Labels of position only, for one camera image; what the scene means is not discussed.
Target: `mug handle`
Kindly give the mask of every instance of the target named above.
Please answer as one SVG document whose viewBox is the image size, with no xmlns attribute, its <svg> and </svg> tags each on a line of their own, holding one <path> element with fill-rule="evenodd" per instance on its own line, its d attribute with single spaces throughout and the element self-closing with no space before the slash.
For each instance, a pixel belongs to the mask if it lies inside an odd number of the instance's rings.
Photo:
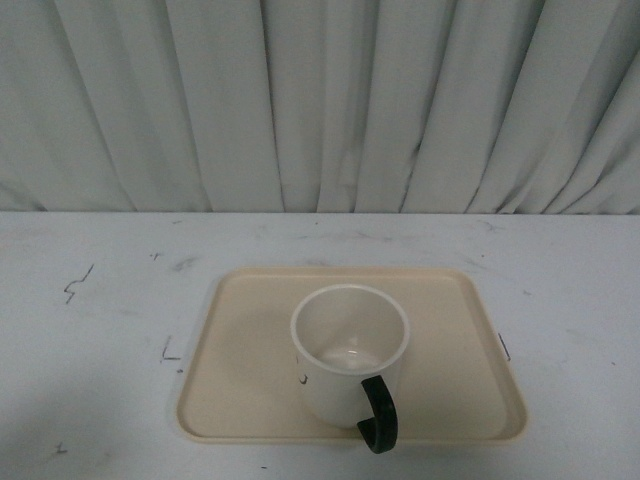
<svg viewBox="0 0 640 480">
<path fill-rule="evenodd" d="M 398 438 L 398 417 L 393 399 L 380 375 L 361 383 L 371 403 L 373 417 L 358 422 L 358 429 L 373 453 L 387 452 Z"/>
</svg>

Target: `tray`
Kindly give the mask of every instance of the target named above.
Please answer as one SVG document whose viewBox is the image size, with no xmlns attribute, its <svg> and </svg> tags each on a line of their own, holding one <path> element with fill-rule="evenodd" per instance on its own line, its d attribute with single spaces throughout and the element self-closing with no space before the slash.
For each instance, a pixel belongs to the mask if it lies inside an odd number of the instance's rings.
<svg viewBox="0 0 640 480">
<path fill-rule="evenodd" d="M 207 443 L 362 443 L 307 412 L 289 321 L 310 292 L 361 283 L 394 297 L 411 322 L 395 397 L 398 444 L 504 443 L 527 413 L 471 280 L 450 269 L 244 268 L 219 283 L 177 405 Z"/>
</svg>

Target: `curtain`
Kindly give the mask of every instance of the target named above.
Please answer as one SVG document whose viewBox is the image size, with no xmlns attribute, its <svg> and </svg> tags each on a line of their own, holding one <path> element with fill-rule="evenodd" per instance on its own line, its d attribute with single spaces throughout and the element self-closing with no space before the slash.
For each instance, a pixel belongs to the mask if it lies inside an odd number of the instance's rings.
<svg viewBox="0 0 640 480">
<path fill-rule="evenodd" d="M 640 0 L 0 3 L 0 210 L 640 213 Z"/>
</svg>

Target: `table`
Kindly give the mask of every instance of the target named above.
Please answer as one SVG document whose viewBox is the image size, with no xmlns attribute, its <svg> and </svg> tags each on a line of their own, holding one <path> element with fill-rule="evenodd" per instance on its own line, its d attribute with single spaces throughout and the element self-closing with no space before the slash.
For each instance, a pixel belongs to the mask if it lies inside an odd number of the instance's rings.
<svg viewBox="0 0 640 480">
<path fill-rule="evenodd" d="M 175 406 L 217 282 L 457 268 L 530 425 L 501 447 L 206 445 Z M 638 478 L 640 217 L 0 213 L 0 478 Z"/>
</svg>

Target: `mug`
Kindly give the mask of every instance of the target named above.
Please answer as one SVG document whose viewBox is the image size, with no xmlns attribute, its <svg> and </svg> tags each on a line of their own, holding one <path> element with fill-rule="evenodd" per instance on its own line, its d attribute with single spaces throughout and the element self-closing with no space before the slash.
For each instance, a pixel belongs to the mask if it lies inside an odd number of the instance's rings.
<svg viewBox="0 0 640 480">
<path fill-rule="evenodd" d="M 398 302 L 367 285 L 330 285 L 297 306 L 291 337 L 307 408 L 331 425 L 357 425 L 374 453 L 391 450 L 398 436 L 393 394 L 409 343 Z"/>
</svg>

